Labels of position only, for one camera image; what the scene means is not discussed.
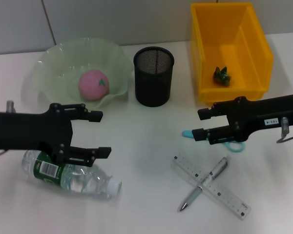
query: clear plastic ruler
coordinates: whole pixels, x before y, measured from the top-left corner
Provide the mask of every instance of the clear plastic ruler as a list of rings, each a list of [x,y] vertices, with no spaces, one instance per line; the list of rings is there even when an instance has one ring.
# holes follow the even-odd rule
[[[193,165],[186,157],[176,156],[176,163],[184,172],[195,179],[202,186],[203,191],[210,192],[217,200],[221,201],[225,207],[232,211],[238,218],[245,219],[251,208],[231,191],[211,181],[211,175],[203,171],[200,167]]]

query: silver pen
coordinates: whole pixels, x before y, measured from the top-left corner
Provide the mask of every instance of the silver pen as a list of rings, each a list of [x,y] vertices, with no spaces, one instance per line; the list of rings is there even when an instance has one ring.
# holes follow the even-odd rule
[[[202,192],[202,185],[207,186],[212,180],[216,179],[228,167],[228,159],[223,157],[220,162],[211,170],[211,172],[203,179],[201,184],[198,184],[186,197],[180,211],[188,207]]]

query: blue scissors handle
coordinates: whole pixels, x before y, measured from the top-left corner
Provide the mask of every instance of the blue scissors handle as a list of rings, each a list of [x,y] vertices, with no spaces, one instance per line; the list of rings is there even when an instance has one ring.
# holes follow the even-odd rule
[[[184,130],[182,132],[182,136],[187,137],[187,138],[194,138],[191,130]],[[226,148],[228,150],[230,150],[231,152],[234,152],[234,153],[242,152],[245,149],[244,142],[230,141],[230,142],[225,142],[223,144],[226,146]],[[230,144],[238,144],[238,145],[240,145],[240,148],[235,149],[235,148],[231,147]]]

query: yellow storage box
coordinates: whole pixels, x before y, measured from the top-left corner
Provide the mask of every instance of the yellow storage box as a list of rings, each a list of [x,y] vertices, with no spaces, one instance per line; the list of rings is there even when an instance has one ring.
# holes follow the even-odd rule
[[[273,54],[251,3],[194,3],[191,56],[199,100],[206,103],[268,91]],[[228,68],[228,87],[213,81],[216,67]]]

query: pink fruit toy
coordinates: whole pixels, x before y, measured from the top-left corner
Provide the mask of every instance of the pink fruit toy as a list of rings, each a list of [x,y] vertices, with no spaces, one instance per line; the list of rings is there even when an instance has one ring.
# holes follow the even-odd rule
[[[78,87],[81,96],[86,100],[98,100],[108,93],[108,79],[103,72],[91,70],[80,77]]]

